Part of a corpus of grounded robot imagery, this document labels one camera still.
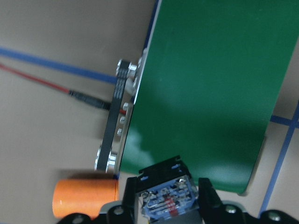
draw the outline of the bolt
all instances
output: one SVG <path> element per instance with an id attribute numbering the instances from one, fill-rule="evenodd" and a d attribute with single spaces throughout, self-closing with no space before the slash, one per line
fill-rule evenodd
<path id="1" fill-rule="evenodd" d="M 126 117 L 121 117 L 121 119 L 120 119 L 120 123 L 123 125 L 124 123 L 125 123 L 125 120 L 126 120 Z"/>
<path id="2" fill-rule="evenodd" d="M 72 221 L 73 224 L 80 224 L 84 221 L 84 218 L 81 215 L 78 215 L 75 217 Z"/>
<path id="3" fill-rule="evenodd" d="M 124 111 L 127 111 L 129 108 L 129 103 L 124 103 L 122 108 Z"/>
<path id="4" fill-rule="evenodd" d="M 235 214 L 237 212 L 237 209 L 233 205 L 227 205 L 225 211 L 231 214 Z"/>
<path id="5" fill-rule="evenodd" d="M 278 222 L 278 221 L 281 220 L 279 214 L 277 214 L 276 212 L 273 212 L 273 211 L 270 211 L 269 214 L 268 214 L 268 216 L 269 216 L 269 219 L 271 219 L 273 221 L 277 221 Z"/>
<path id="6" fill-rule="evenodd" d="M 121 136 L 121 134 L 122 134 L 122 129 L 119 128 L 119 129 L 117 130 L 117 135 L 118 135 L 118 136 Z"/>
<path id="7" fill-rule="evenodd" d="M 122 207 L 121 206 L 116 207 L 114 209 L 113 213 L 116 214 L 116 215 L 121 215 L 123 213 Z"/>

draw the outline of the red cable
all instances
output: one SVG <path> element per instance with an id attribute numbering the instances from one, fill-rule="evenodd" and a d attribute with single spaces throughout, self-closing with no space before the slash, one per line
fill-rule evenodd
<path id="1" fill-rule="evenodd" d="M 37 77 L 34 77 L 32 75 L 29 75 L 29 74 L 26 74 L 24 72 L 21 72 L 21 71 L 18 71 L 18 70 L 15 70 L 13 68 L 10 68 L 10 67 L 7 67 L 3 64 L 0 63 L 0 69 L 2 70 L 5 70 L 5 71 L 8 71 L 8 72 L 11 72 L 11 73 L 14 73 L 15 75 L 19 75 L 25 79 L 29 79 L 29 80 L 32 80 L 34 82 L 37 82 L 37 83 L 40 83 L 40 84 L 43 84 L 43 85 L 46 85 L 48 87 L 51 87 L 53 89 L 56 89 L 58 91 L 61 91 L 61 92 L 64 92 L 66 94 L 69 93 L 69 89 L 63 87 L 63 86 L 60 86 L 60 85 L 57 85 L 57 84 L 54 84 L 54 83 L 51 83 L 51 82 L 48 82 L 46 80 L 43 80 L 43 79 L 40 79 L 40 78 L 37 78 Z"/>

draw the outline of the blue tape line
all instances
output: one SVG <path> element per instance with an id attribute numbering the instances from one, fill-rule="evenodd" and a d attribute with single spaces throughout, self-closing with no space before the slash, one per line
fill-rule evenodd
<path id="1" fill-rule="evenodd" d="M 0 55 L 5 56 L 5 57 L 9 57 L 9 58 L 12 58 L 12 59 L 15 59 L 15 60 L 40 65 L 40 66 L 50 68 L 50 69 L 55 69 L 55 70 L 75 74 L 75 75 L 78 75 L 78 76 L 83 76 L 83 77 L 86 77 L 86 78 L 96 79 L 96 80 L 99 80 L 99 81 L 102 81 L 102 82 L 107 82 L 107 83 L 112 83 L 112 84 L 116 83 L 116 77 L 109 76 L 107 74 L 103 74 L 103 73 L 99 73 L 99 72 L 95 72 L 95 71 L 91 71 L 91 70 L 87 70 L 87 69 L 74 67 L 74 66 L 71 66 L 71 65 L 51 61 L 51 60 L 48 60 L 48 59 L 45 59 L 45 58 L 42 58 L 42 57 L 36 57 L 36 56 L 33 56 L 33 55 L 21 53 L 21 52 L 15 51 L 15 50 L 6 49 L 6 48 L 3 48 L 3 47 L 0 47 Z"/>
<path id="2" fill-rule="evenodd" d="M 296 107 L 295 113 L 293 115 L 293 118 L 291 120 L 291 124 L 289 126 L 288 132 L 286 133 L 284 143 L 283 143 L 282 148 L 280 150 L 280 154 L 279 154 L 278 160 L 276 162 L 271 180 L 269 182 L 269 185 L 268 185 L 268 188 L 267 188 L 267 191 L 266 191 L 266 195 L 263 199 L 262 207 L 260 209 L 260 215 L 261 215 L 262 212 L 266 211 L 266 209 L 268 207 L 269 200 L 270 200 L 272 192 L 274 190 L 274 186 L 275 186 L 275 183 L 277 181 L 277 178 L 278 178 L 280 169 L 282 167 L 283 161 L 285 159 L 285 155 L 286 155 L 286 152 L 287 152 L 288 147 L 290 145 L 293 133 L 295 131 L 295 128 L 298 126 L 298 119 L 299 119 L 299 104 L 297 104 L 297 107 Z"/>
<path id="3" fill-rule="evenodd" d="M 270 121 L 274 122 L 274 123 L 281 124 L 281 125 L 287 125 L 287 126 L 290 126 L 292 123 L 292 120 L 290 120 L 290 119 L 282 118 L 282 117 L 278 117 L 278 116 L 274 116 L 274 115 L 271 116 Z"/>

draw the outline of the floor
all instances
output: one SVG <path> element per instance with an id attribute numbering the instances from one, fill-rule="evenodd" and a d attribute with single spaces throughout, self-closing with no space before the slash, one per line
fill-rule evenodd
<path id="1" fill-rule="evenodd" d="M 1 3 L 0 63 L 110 101 L 114 86 L 86 76 L 91 71 L 114 76 L 119 59 L 138 61 L 155 1 Z M 42 59 L 60 64 L 45 67 Z M 77 75 L 59 70 L 65 68 L 61 63 L 75 66 Z M 93 169 L 108 112 L 1 70 L 0 80 L 0 222 L 55 223 L 55 184 L 74 170 Z M 298 86 L 299 43 L 248 194 L 218 192 L 222 200 L 240 202 L 254 216 L 267 207 L 299 219 Z M 271 176 L 281 150 L 286 154 L 275 182 Z M 127 176 L 121 175 L 121 190 Z M 275 186 L 264 200 L 270 181 Z"/>

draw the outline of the orange object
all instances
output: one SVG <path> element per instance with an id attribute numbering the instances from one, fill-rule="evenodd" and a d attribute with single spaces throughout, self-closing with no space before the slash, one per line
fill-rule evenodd
<path id="1" fill-rule="evenodd" d="M 69 179 L 57 183 L 53 195 L 53 214 L 63 218 L 79 212 L 96 218 L 101 207 L 119 200 L 118 180 Z"/>

